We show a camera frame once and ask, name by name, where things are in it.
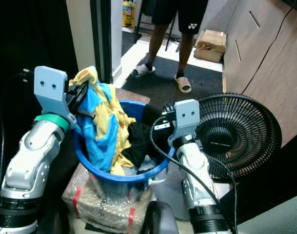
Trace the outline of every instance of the green band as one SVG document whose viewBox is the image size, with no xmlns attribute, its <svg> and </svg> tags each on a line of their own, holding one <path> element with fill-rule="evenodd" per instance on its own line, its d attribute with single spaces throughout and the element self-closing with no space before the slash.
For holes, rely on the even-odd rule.
<svg viewBox="0 0 297 234">
<path fill-rule="evenodd" d="M 55 114 L 44 114 L 41 116 L 37 116 L 34 121 L 39 121 L 39 120 L 46 120 L 46 121 L 52 122 L 57 126 L 61 127 L 64 130 L 64 132 L 67 132 L 70 125 L 69 122 L 65 120 L 63 117 Z"/>
</svg>

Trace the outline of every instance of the logo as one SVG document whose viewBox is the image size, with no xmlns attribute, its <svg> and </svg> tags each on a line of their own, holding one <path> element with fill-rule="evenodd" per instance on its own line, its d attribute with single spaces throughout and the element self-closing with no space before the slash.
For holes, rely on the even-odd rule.
<svg viewBox="0 0 297 234">
<path fill-rule="evenodd" d="M 197 24 L 196 23 L 191 23 L 189 26 L 188 26 L 188 29 L 195 29 L 197 27 Z"/>
</svg>

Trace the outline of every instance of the laundry basket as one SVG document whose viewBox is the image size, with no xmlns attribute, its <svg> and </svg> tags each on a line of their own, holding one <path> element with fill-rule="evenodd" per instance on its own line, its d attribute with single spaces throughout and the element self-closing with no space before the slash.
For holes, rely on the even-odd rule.
<svg viewBox="0 0 297 234">
<path fill-rule="evenodd" d="M 145 103 L 133 100 L 121 100 L 120 104 L 128 116 L 134 117 L 137 121 L 142 120 Z M 121 202 L 121 199 L 128 202 L 136 201 L 147 188 L 148 184 L 156 184 L 164 181 L 164 178 L 160 179 L 159 174 L 163 171 L 162 174 L 165 177 L 167 172 L 166 167 L 169 163 L 167 159 L 163 160 L 157 167 L 143 174 L 118 176 L 101 171 L 89 162 L 84 139 L 77 132 L 74 133 L 74 146 L 80 162 L 90 174 L 96 192 L 102 198 L 112 199 L 117 202 Z M 169 148 L 169 155 L 173 156 L 174 151 L 174 148 Z"/>
</svg>

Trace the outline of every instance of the robotic arm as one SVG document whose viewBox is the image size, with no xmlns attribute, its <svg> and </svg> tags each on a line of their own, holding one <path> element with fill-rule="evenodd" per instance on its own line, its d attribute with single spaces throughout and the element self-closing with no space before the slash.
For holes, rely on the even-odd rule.
<svg viewBox="0 0 297 234">
<path fill-rule="evenodd" d="M 77 121 L 71 114 L 83 100 L 87 83 L 68 90 L 65 72 L 49 67 L 35 69 L 34 92 L 42 115 L 20 140 L 0 190 L 0 234 L 36 231 L 36 216 L 51 162 L 69 128 Z"/>
<path fill-rule="evenodd" d="M 213 199 L 218 198 L 214 183 L 209 175 L 209 162 L 195 142 L 195 130 L 199 125 L 199 103 L 196 100 L 184 100 L 174 104 L 174 116 L 170 116 L 175 127 L 168 143 L 176 150 L 178 160 L 191 170 L 211 190 L 211 194 L 189 173 L 185 172 L 182 183 L 185 202 L 189 209 L 194 233 L 229 234 L 228 224 Z"/>
</svg>

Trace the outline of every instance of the foot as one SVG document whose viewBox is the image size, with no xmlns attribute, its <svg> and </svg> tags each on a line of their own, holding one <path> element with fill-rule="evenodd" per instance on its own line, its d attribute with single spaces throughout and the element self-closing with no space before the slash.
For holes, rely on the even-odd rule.
<svg viewBox="0 0 297 234">
<path fill-rule="evenodd" d="M 139 65 L 137 66 L 133 72 L 131 73 L 132 76 L 134 77 L 141 77 L 145 74 L 148 74 L 148 73 L 152 73 L 156 70 L 156 68 L 153 66 L 151 70 L 149 70 L 147 68 L 147 66 L 145 64 L 142 64 L 142 65 Z"/>
<path fill-rule="evenodd" d="M 188 82 L 188 78 L 187 77 L 179 77 L 177 78 L 177 76 L 174 76 L 175 81 L 178 83 L 178 89 L 184 93 L 190 93 L 192 91 L 192 87 L 191 84 Z"/>
</svg>

